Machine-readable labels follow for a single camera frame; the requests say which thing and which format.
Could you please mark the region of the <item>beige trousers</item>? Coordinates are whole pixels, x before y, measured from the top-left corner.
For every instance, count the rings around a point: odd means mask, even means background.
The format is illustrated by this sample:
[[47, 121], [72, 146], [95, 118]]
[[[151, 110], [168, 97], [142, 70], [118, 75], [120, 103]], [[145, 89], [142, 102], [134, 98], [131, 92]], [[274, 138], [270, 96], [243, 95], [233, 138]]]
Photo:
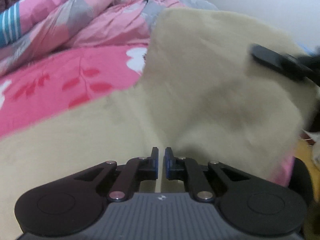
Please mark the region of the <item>beige trousers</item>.
[[274, 178], [317, 88], [256, 63], [253, 44], [302, 53], [284, 32], [243, 14], [164, 10], [136, 81], [1, 140], [1, 239], [20, 235], [14, 205], [25, 191], [153, 147]]

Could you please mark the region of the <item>pink grey quilt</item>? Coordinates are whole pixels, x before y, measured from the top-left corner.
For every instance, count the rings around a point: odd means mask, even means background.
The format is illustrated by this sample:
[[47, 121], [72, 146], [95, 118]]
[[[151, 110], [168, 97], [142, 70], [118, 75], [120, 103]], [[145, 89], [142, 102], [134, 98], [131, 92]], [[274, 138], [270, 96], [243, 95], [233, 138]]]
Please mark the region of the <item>pink grey quilt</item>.
[[168, 7], [215, 10], [207, 0], [19, 0], [1, 12], [1, 74], [62, 47], [145, 41]]

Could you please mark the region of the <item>pink floral blanket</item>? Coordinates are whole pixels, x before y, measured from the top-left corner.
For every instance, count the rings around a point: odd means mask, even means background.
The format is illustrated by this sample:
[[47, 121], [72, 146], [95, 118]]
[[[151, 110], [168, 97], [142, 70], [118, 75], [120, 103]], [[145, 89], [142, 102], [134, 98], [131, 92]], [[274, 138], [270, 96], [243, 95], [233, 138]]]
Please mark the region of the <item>pink floral blanket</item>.
[[1, 77], [1, 137], [132, 87], [145, 44], [66, 50]]

